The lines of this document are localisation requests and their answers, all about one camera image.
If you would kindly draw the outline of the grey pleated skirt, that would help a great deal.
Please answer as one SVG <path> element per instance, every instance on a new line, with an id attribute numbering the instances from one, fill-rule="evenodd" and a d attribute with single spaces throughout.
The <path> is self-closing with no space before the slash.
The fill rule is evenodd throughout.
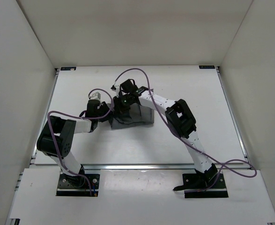
<path id="1" fill-rule="evenodd" d="M 123 93 L 121 90 L 119 90 L 119 92 L 116 92 L 117 97 L 125 94 L 128 93 Z M 134 103 L 130 106 L 130 115 L 128 117 L 115 117 L 114 114 L 114 123 L 113 128 L 111 129 L 125 129 L 137 126 L 149 126 L 152 124 L 154 124 L 154 110 L 140 105 L 137 97 L 137 103 Z"/>

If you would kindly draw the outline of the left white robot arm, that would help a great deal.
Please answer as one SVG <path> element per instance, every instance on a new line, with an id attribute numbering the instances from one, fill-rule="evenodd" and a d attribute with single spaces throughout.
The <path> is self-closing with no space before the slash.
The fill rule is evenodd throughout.
<path id="1" fill-rule="evenodd" d="M 86 110 L 78 117 L 63 119 L 53 116 L 54 113 L 66 115 L 58 111 L 48 113 L 47 122 L 37 140 L 37 149 L 56 162 L 63 178 L 74 188 L 82 188 L 85 185 L 91 187 L 83 165 L 71 152 L 73 138 L 78 133 L 92 133 L 99 122 L 108 121 L 113 116 L 113 105 L 108 106 L 105 101 L 96 99 L 89 100 Z"/>

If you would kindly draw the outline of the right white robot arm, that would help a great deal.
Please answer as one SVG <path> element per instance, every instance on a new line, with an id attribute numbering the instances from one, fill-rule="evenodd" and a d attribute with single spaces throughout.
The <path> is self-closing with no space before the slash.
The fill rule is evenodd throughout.
<path id="1" fill-rule="evenodd" d="M 117 115 L 128 112 L 133 104 L 155 110 L 166 119 L 166 125 L 171 133 L 184 142 L 194 163 L 196 180 L 194 183 L 175 187 L 174 191 L 206 190 L 212 186 L 218 170 L 206 155 L 198 138 L 196 119 L 186 101 L 167 99 L 147 87 L 137 87 L 133 79 L 128 79 L 120 85 L 114 84 L 111 90 L 116 93 L 113 101 L 114 112 Z"/>

